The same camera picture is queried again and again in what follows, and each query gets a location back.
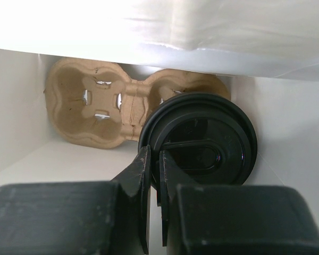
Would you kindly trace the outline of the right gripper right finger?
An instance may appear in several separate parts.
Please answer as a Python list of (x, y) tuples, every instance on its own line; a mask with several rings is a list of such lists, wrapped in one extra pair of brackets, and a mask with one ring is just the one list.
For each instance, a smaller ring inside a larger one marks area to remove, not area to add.
[(169, 245), (169, 232), (177, 221), (177, 187), (178, 185), (197, 185), (198, 183), (185, 173), (167, 150), (159, 153), (159, 188), (162, 213), (162, 242)]

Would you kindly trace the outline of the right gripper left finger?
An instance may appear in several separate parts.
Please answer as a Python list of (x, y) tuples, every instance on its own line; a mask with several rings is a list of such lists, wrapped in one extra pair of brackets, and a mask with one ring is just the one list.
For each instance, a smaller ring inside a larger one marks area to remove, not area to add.
[(115, 254), (149, 254), (151, 148), (144, 146), (113, 181), (119, 184)]

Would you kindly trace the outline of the black plastic cup lid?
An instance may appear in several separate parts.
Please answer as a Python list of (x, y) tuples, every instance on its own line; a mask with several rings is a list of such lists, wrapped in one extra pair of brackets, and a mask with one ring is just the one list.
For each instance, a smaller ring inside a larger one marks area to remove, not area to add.
[(167, 151), (200, 184), (242, 185), (257, 158), (249, 117), (221, 96), (191, 92), (174, 96), (147, 118), (138, 147), (150, 146), (152, 185), (160, 185), (160, 152)]

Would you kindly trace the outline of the brown pulp cup carrier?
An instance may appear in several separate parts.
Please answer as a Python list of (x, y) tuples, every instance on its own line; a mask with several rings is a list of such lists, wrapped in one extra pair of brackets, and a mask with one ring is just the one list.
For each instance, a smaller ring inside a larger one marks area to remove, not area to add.
[(111, 149), (138, 141), (149, 115), (184, 92), (231, 97), (212, 74), (163, 69), (139, 81), (116, 63), (63, 58), (50, 69), (45, 99), (49, 120), (64, 140)]

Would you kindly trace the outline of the white blue paper bag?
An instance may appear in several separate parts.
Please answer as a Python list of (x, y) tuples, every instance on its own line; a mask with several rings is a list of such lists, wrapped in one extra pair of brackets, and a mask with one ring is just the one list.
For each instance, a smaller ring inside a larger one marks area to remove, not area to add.
[(0, 1), (0, 52), (232, 76), (257, 183), (319, 192), (319, 1)]

